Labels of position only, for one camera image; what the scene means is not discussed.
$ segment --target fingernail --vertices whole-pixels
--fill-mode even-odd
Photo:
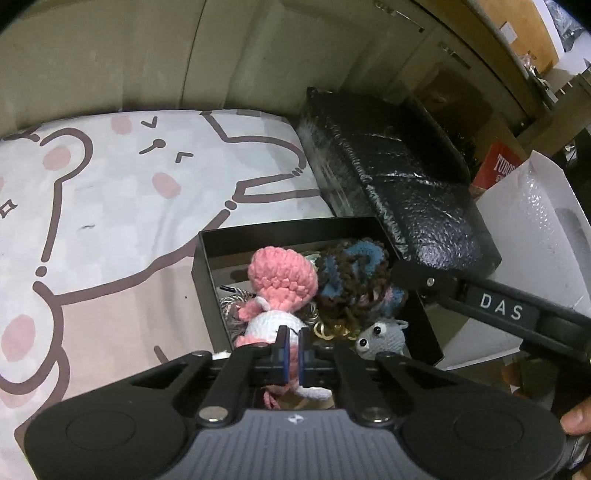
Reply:
[[[583,421],[583,410],[580,408],[575,408],[568,413],[565,413],[560,423],[562,424],[562,428],[569,432],[577,428],[579,423]]]

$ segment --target crochet toy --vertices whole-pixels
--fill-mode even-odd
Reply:
[[[374,323],[367,330],[361,332],[355,342],[355,349],[365,360],[375,360],[379,352],[394,352],[402,355],[405,346],[403,330],[408,322],[387,319]]]
[[[248,322],[236,347],[250,343],[273,343],[281,325],[290,329],[290,382],[284,387],[267,387],[267,408],[279,408],[276,397],[293,391],[301,397],[327,400],[332,392],[325,388],[303,388],[298,383],[298,333],[305,327],[293,312],[306,305],[318,290],[314,266],[293,250],[266,247],[258,250],[248,267],[257,296],[238,310],[239,318]]]
[[[393,318],[406,301],[407,292],[390,283],[388,252],[369,238],[328,248],[316,266],[316,303],[329,328],[356,336],[378,317]]]

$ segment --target black plastic wrapped package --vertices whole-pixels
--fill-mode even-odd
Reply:
[[[501,263],[462,156],[415,99],[310,88],[298,134],[335,214],[376,215],[402,258],[481,276]]]

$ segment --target human hand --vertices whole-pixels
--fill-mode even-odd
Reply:
[[[566,433],[573,436],[591,433],[591,397],[564,414],[560,420]],[[582,472],[578,472],[573,480],[591,479],[591,465],[587,465]]]

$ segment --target open black cardboard box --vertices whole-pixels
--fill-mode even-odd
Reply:
[[[391,261],[399,258],[380,222],[374,217],[341,217],[260,223],[202,231],[193,259],[193,282],[214,351],[231,350],[222,320],[217,288],[245,279],[245,268],[259,248],[274,246],[298,252],[318,250],[343,239],[370,237],[382,242]],[[410,355],[434,365],[443,358],[424,306],[415,292],[398,315],[408,322],[405,331]]]

